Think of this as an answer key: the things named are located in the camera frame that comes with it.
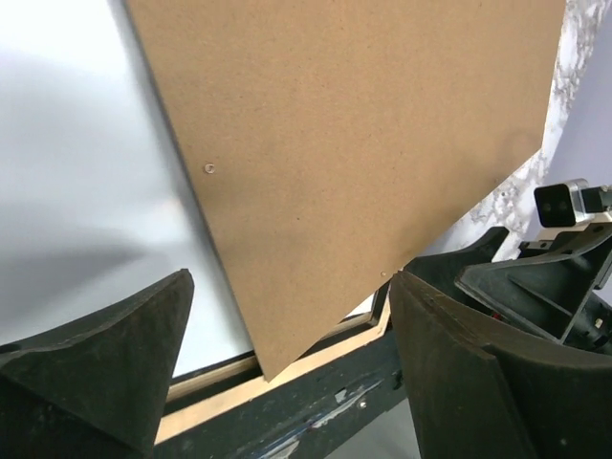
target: wooden frame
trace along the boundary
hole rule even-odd
[[[365,331],[355,334],[354,336],[333,343],[328,347],[313,352],[312,354],[306,355],[305,357],[289,365],[288,368],[286,368],[270,382],[267,382],[263,376],[258,376],[249,381],[242,382],[235,387],[225,390],[224,392],[215,394],[200,402],[191,404],[185,408],[163,416],[160,422],[157,437],[155,439],[155,444],[157,445],[170,438],[180,435],[191,428],[203,424],[206,421],[219,416],[220,414],[223,414],[241,404],[270,392],[271,390],[285,383],[289,383],[290,381],[299,378],[321,367],[322,365],[325,365],[330,361],[334,361],[335,359],[338,359],[381,337],[386,330],[390,317],[390,307],[386,294],[386,288],[381,289],[377,295],[381,294],[382,292],[384,294],[382,310],[376,319],[376,323],[372,324],[371,327]],[[352,327],[357,326],[357,323],[364,324],[364,322],[367,322],[368,316],[371,320],[372,313],[358,317],[351,317],[344,322],[341,322],[335,329],[336,334],[346,331],[347,328],[350,329],[351,327],[348,326],[349,323]],[[213,369],[203,375],[190,378],[183,382],[178,382],[170,386],[167,400],[169,402],[176,401],[195,392],[196,390],[200,390],[223,379],[238,375],[244,371],[253,369],[256,366],[257,359],[255,356],[246,357],[240,361],[229,363],[221,368]]]

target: white marble pattern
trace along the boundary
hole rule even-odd
[[[534,188],[546,176],[572,102],[593,52],[595,37],[611,0],[567,0],[557,51],[542,147],[480,204],[464,215],[445,235],[443,251],[471,244],[488,228],[505,226],[510,235],[496,259],[517,254],[536,209]]]

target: hardboard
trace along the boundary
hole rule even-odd
[[[564,2],[128,6],[269,379],[539,149]]]

